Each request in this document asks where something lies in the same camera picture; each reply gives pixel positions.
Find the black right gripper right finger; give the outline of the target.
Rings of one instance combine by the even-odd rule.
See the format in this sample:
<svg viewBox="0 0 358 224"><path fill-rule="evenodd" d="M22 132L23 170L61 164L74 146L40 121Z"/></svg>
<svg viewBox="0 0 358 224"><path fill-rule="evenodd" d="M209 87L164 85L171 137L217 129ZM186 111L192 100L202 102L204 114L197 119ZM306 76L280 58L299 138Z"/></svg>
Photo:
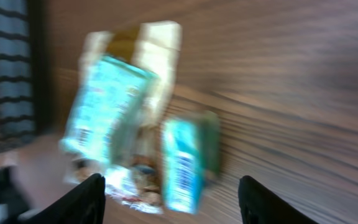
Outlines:
<svg viewBox="0 0 358 224"><path fill-rule="evenodd" d="M317 224L249 175L239 180L243 224Z"/></svg>

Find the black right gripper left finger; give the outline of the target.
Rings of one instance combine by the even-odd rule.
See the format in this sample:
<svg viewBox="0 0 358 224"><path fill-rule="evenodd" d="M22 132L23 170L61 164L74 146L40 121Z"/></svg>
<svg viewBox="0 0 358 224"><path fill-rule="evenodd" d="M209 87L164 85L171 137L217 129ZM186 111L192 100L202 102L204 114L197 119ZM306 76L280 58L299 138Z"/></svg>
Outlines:
<svg viewBox="0 0 358 224"><path fill-rule="evenodd" d="M105 178L93 174L24 224L102 224L106 204Z"/></svg>

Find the brown patterned snack packet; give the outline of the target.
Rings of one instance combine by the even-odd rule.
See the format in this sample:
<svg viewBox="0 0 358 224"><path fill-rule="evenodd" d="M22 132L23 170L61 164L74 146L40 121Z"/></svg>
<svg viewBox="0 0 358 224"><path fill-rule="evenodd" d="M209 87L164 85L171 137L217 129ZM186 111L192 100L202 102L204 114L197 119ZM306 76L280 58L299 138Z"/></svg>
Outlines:
<svg viewBox="0 0 358 224"><path fill-rule="evenodd" d="M158 176L154 170L106 166L82 153L66 152L65 155L70 159L65 182L80 184L91 175L100 174L105 178L104 192L107 197L143 213L163 213Z"/></svg>

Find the green white tissue pack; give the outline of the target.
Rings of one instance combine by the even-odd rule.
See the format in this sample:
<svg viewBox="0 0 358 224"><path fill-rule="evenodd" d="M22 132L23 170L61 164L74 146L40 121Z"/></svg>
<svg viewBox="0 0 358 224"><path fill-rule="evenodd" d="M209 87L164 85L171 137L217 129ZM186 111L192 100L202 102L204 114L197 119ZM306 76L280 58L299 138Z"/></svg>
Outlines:
<svg viewBox="0 0 358 224"><path fill-rule="evenodd" d="M198 212L204 188L219 176L219 135L219 117L212 111L172 116L163 122L163 200L168 209Z"/></svg>

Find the teal white snack packet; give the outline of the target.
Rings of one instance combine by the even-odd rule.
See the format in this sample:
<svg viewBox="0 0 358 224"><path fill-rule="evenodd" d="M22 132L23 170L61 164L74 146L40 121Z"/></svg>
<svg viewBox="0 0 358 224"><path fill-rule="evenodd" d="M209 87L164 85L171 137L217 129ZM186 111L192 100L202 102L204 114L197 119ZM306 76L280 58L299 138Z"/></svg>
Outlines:
<svg viewBox="0 0 358 224"><path fill-rule="evenodd" d="M88 69L71 108L62 150L112 164L157 75L105 54Z"/></svg>

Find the beige brown paper pouch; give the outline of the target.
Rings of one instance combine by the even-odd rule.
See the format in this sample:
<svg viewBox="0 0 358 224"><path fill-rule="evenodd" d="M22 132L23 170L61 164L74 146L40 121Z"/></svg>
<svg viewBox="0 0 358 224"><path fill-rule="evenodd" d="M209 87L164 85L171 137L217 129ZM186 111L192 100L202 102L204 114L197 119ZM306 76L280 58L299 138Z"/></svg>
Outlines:
<svg viewBox="0 0 358 224"><path fill-rule="evenodd" d="M181 50L182 28L174 21L146 22L115 32L90 32L79 59L80 83L103 54L156 74L144 103L143 127L158 126L170 101Z"/></svg>

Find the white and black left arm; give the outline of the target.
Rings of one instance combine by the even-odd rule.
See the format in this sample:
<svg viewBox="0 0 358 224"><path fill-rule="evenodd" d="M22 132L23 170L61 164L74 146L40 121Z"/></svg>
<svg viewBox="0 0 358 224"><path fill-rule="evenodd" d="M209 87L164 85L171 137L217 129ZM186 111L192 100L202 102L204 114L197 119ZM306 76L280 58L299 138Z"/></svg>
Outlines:
<svg viewBox="0 0 358 224"><path fill-rule="evenodd" d="M19 216L29 210L28 201L12 178L12 167L0 168L0 223L19 223Z"/></svg>

